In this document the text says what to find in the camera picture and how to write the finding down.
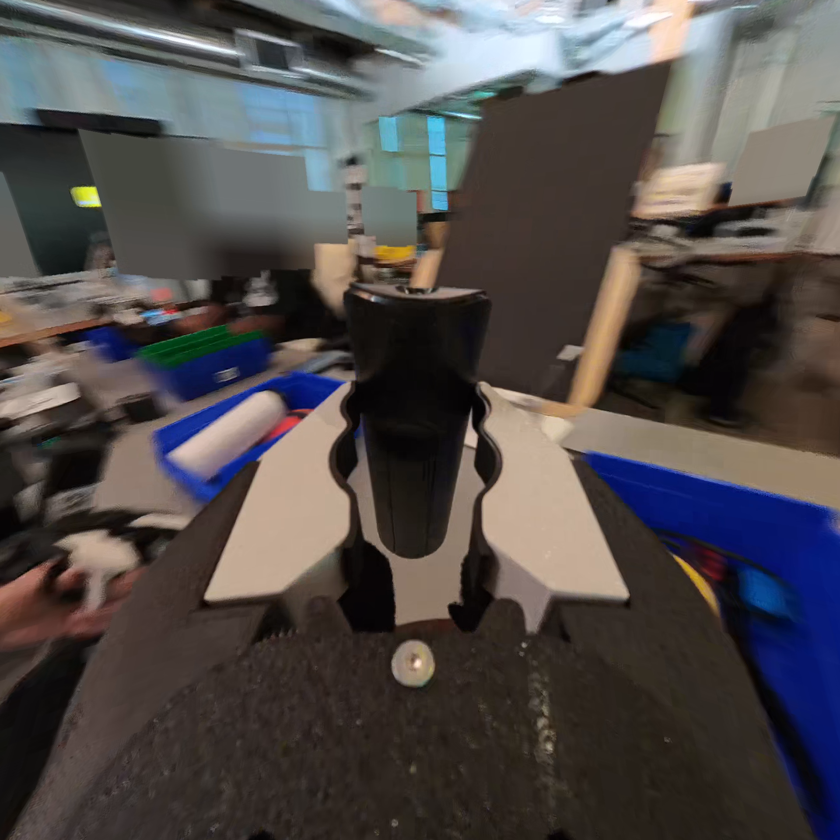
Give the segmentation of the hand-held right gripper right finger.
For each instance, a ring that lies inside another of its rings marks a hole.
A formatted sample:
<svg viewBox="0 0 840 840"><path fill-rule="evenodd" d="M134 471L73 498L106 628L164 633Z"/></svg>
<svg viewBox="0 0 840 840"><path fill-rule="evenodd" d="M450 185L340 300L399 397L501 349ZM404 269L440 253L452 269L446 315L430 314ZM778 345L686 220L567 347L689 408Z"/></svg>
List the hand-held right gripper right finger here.
<svg viewBox="0 0 840 840"><path fill-rule="evenodd" d="M528 634L556 602L627 604L627 584L572 458L484 382L472 423L482 483L471 530L478 586L518 604Z"/></svg>

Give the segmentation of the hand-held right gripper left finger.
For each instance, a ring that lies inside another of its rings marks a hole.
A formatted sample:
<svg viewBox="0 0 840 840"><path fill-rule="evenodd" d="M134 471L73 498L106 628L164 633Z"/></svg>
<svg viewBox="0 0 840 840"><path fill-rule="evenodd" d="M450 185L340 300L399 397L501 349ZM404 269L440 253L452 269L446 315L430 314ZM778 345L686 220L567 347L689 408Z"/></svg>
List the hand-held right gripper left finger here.
<svg viewBox="0 0 840 840"><path fill-rule="evenodd" d="M354 383L341 385L258 461L203 600L276 603L294 627L312 598L348 588L342 553L361 531L350 476L358 465Z"/></svg>

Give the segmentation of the labelled blue plastic bin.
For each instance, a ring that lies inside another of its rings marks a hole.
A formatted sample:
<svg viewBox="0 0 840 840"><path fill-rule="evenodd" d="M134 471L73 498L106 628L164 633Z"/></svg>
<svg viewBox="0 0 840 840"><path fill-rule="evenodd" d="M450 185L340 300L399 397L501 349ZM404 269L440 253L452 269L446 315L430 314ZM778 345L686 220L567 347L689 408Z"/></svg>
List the labelled blue plastic bin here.
<svg viewBox="0 0 840 840"><path fill-rule="evenodd" d="M172 423L162 426L151 435L154 456L161 470L181 486L198 503L214 499L230 480L246 465L257 461L281 439L275 436L254 444L239 457L226 463L215 476L203 478L195 471L178 465L173 452L189 439L200 434L220 417L235 410L252 395L263 391L278 392L292 411L312 411L327 400L343 385L342 381L320 374L291 372L272 377L264 382L221 398L215 403L195 410Z"/></svg>

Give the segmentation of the black remote control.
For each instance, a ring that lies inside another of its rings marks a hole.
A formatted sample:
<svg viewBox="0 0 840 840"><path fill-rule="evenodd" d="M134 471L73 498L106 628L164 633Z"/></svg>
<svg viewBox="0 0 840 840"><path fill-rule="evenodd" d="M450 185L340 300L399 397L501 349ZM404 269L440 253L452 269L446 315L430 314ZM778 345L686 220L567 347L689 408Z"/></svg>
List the black remote control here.
<svg viewBox="0 0 840 840"><path fill-rule="evenodd" d="M343 305L377 530L388 550L420 559L448 530L490 300L356 282Z"/></svg>

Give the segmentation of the red object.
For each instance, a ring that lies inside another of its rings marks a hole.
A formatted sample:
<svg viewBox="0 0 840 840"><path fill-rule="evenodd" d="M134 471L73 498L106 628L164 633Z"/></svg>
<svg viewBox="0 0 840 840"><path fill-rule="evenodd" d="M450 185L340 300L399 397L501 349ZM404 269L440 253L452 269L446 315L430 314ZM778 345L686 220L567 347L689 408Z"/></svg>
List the red object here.
<svg viewBox="0 0 840 840"><path fill-rule="evenodd" d="M312 413L311 408L290 409L286 414L277 420L269 430L259 439L258 445L271 445L273 442L288 434L294 427L299 425Z"/></svg>

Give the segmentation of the round yellow object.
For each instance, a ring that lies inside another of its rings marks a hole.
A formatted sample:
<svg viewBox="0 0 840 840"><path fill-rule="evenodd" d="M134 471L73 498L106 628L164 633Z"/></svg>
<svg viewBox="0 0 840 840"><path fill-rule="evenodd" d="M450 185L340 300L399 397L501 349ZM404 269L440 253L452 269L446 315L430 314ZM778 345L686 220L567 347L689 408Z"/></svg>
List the round yellow object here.
<svg viewBox="0 0 840 840"><path fill-rule="evenodd" d="M688 576L691 583L695 586L703 600L708 605L712 614L716 617L718 624L721 624L721 609L718 597L708 583L708 581L688 562L680 558L676 553L671 552L671 556L679 565L680 569Z"/></svg>

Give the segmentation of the person's left hand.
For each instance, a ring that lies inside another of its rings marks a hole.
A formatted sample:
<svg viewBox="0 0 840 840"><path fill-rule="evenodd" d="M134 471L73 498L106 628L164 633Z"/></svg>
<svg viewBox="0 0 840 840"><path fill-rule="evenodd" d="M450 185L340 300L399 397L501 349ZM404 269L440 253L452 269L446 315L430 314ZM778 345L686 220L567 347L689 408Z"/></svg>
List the person's left hand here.
<svg viewBox="0 0 840 840"><path fill-rule="evenodd" d="M49 562L1 588L1 651L36 648L57 639L92 639L104 635L133 586L148 570L138 569L111 579L106 599L97 610L64 602L61 597L82 589L85 571Z"/></svg>

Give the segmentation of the white cylinder roll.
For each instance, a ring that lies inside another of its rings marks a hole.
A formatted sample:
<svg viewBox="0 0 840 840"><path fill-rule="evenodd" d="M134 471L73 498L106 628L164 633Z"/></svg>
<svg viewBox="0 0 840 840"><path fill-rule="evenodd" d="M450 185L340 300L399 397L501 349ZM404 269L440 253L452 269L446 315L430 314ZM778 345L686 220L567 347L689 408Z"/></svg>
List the white cylinder roll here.
<svg viewBox="0 0 840 840"><path fill-rule="evenodd" d="M211 480L259 444L287 415L281 394L257 392L173 449L168 459L178 469Z"/></svg>

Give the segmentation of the blue bin green dividers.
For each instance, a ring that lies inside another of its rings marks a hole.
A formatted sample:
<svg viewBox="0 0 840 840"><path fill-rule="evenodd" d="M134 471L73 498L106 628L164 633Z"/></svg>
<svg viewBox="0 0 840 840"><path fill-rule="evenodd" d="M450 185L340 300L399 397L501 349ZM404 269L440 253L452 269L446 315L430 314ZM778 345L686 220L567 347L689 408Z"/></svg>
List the blue bin green dividers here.
<svg viewBox="0 0 840 840"><path fill-rule="evenodd" d="M164 392L190 402L265 371L274 346L262 332L227 325L148 345L139 362Z"/></svg>

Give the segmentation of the small blue bin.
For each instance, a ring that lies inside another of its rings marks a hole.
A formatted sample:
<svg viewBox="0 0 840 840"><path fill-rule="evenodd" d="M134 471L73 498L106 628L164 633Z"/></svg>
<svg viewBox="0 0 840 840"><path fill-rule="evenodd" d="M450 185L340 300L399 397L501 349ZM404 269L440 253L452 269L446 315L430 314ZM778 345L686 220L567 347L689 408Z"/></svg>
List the small blue bin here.
<svg viewBox="0 0 840 840"><path fill-rule="evenodd" d="M123 332L112 325L90 329L82 334L84 341L100 361L116 364L129 361L140 351Z"/></svg>

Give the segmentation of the wooden board with black mat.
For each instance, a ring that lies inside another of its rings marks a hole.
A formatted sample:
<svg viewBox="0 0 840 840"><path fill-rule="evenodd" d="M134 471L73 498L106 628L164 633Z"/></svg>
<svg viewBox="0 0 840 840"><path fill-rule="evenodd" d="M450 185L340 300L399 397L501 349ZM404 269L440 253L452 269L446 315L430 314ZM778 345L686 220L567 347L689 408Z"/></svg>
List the wooden board with black mat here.
<svg viewBox="0 0 840 840"><path fill-rule="evenodd" d="M491 302L479 378L564 401L568 347L582 347L671 62L588 73L487 105L437 272Z"/></svg>

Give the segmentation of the white vent grille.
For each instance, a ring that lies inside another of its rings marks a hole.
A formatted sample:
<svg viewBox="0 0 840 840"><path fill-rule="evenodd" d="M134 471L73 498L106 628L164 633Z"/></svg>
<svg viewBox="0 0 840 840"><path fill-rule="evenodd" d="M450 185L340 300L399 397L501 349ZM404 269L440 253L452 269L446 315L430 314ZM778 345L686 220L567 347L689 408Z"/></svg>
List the white vent grille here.
<svg viewBox="0 0 840 840"><path fill-rule="evenodd" d="M305 52L295 41L236 28L234 43L243 68L292 75L305 68Z"/></svg>

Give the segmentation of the silver ventilation duct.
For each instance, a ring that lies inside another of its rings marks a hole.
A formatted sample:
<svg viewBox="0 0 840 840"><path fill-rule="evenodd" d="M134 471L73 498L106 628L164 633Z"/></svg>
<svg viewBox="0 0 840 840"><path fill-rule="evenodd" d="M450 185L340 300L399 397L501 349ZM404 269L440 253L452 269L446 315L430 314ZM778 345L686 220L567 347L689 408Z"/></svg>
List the silver ventilation duct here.
<svg viewBox="0 0 840 840"><path fill-rule="evenodd" d="M240 68L232 36L203 34L142 21L121 20L72 9L38 10L2 7L2 30L61 43L96 46L119 52L155 54Z"/></svg>

